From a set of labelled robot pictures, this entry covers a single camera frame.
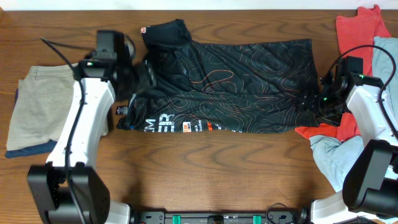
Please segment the black orange patterned jersey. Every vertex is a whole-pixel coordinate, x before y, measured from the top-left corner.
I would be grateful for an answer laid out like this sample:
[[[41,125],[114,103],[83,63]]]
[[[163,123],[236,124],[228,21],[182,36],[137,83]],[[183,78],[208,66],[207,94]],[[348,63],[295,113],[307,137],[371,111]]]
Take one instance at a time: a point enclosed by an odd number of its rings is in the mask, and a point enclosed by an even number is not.
[[[181,19],[141,34],[156,85],[130,101],[119,129],[268,134],[319,125],[303,103],[318,93],[311,40],[199,43]]]

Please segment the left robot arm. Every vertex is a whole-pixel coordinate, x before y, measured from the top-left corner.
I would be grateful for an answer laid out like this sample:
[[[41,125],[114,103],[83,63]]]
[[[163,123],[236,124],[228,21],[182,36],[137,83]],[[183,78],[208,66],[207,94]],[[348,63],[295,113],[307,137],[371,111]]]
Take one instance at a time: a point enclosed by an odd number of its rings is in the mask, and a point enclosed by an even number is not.
[[[111,200],[96,171],[98,145],[106,133],[115,89],[133,92],[155,85],[152,65],[81,60],[72,68],[73,100],[60,139],[44,165],[32,165],[27,182],[43,223],[139,223],[130,205]]]

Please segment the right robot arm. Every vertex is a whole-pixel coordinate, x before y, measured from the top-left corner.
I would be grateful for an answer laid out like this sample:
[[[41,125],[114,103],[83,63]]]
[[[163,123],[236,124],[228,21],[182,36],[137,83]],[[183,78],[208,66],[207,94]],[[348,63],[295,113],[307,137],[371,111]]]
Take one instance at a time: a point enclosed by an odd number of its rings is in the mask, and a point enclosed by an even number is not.
[[[363,73],[363,60],[340,57],[320,81],[323,90],[303,102],[322,123],[338,126],[343,113],[354,115],[364,150],[338,193],[312,202],[310,223],[366,223],[397,217],[397,121],[380,78]]]

